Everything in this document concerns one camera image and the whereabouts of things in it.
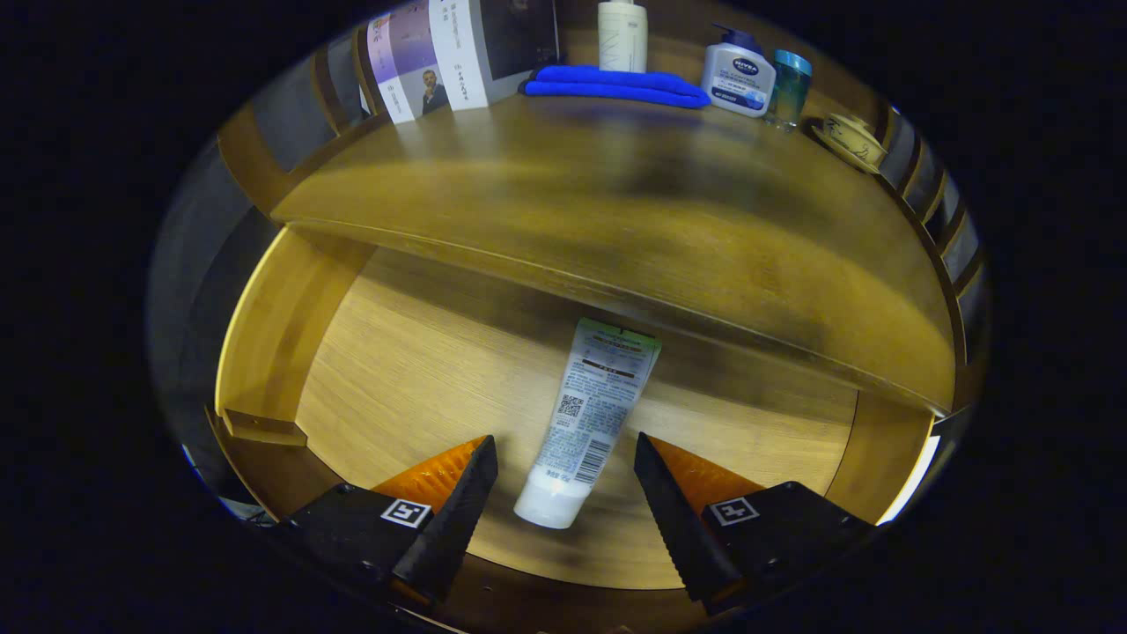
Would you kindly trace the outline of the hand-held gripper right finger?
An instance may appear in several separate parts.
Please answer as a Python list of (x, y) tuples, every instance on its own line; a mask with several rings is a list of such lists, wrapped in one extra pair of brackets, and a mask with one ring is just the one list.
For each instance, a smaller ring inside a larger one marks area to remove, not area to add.
[(789, 593), (876, 533), (800, 482), (764, 486), (649, 434), (633, 470), (689, 598), (710, 616)]

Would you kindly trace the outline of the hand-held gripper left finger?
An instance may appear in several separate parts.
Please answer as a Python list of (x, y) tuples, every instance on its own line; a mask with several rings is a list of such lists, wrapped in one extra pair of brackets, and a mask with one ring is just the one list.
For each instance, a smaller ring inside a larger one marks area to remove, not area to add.
[(276, 523), (273, 544), (338, 584), (379, 601), (445, 601), (498, 474), (482, 436), (374, 489), (330, 486)]

